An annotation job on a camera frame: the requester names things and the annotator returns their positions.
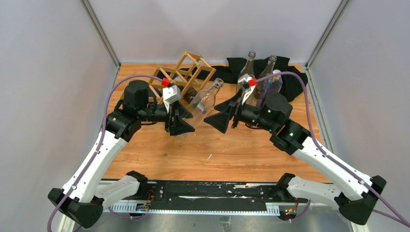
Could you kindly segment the clear bottle white label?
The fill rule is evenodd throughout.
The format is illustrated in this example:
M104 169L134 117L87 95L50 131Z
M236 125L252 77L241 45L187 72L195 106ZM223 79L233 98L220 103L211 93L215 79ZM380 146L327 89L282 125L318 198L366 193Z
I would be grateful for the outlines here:
M273 67L277 61L277 56L271 55L268 59L268 63L267 66L265 67L265 69L262 71L262 73L260 74L260 76L258 77L258 79L261 79L267 75L272 74L273 72ZM264 94L264 81L259 82L255 88L255 91L253 93L253 96L256 100L262 98Z

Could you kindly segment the clear bottle gold black label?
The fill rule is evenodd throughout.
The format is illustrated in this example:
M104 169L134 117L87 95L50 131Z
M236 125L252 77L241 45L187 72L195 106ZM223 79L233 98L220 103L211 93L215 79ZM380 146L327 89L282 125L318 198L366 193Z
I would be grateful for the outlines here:
M240 77L242 77L245 74L248 74L251 77L255 76L255 73L254 73L254 59L255 59L255 57L256 57L256 52L255 51L249 51L246 64L243 67L243 69L241 70L241 72L239 73L238 79L240 79Z

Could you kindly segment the blue BLU labelled bottle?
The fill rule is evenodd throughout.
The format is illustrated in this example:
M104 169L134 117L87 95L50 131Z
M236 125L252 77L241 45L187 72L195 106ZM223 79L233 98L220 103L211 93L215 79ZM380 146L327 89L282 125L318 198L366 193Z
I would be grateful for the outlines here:
M258 99L259 108L262 108L265 102L265 99L269 94L280 92L282 84L283 84L283 81L282 81L281 75L276 75L276 76L270 77L269 79L264 80L262 90L261 90L261 93Z

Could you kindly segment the clear square bottle silver cap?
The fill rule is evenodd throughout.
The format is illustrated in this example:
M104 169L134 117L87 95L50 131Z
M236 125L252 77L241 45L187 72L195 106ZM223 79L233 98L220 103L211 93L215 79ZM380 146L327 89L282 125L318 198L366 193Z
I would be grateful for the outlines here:
M260 108L261 107L261 101L258 98L255 98L254 96L250 96L247 101L246 104Z

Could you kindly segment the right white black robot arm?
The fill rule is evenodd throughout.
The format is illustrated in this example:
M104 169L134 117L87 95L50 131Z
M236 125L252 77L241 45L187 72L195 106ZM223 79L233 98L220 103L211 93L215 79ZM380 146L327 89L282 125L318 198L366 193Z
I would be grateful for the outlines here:
M386 180L369 176L351 167L313 137L311 132L290 119L292 106L279 93L269 95L262 108L241 103L239 96L217 105L217 113L205 123L225 133L228 126L244 122L271 133L270 141L279 150L294 156L326 176L330 183L284 174L277 183L276 195L288 202L303 198L337 209L347 220L365 225L383 191Z

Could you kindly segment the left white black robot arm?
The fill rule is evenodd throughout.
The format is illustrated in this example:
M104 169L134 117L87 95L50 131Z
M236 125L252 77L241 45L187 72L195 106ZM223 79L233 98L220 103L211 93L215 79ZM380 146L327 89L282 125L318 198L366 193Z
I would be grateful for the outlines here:
M163 103L149 102L153 93L146 81L134 80L124 89L123 98L102 123L95 145L73 177L62 187L53 188L49 200L65 216L87 229L101 217L104 210L118 201L133 196L137 200L154 199L148 179L130 171L118 181L100 187L99 182L113 159L126 146L143 122L163 122L171 136L193 132L181 113L180 89L163 80Z

